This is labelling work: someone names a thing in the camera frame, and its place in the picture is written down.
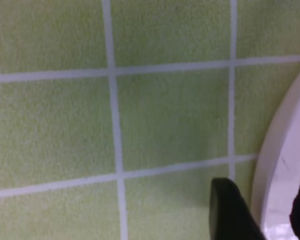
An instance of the white porcelain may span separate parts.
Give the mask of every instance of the white porcelain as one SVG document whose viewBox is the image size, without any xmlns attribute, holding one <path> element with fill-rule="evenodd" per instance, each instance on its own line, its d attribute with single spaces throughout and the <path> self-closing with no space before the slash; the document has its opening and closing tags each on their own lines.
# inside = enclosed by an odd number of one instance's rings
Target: white porcelain
<svg viewBox="0 0 300 240">
<path fill-rule="evenodd" d="M 297 240 L 289 214 L 300 185 L 300 74 L 278 108 L 256 165 L 251 213 L 269 240 Z"/>
</svg>

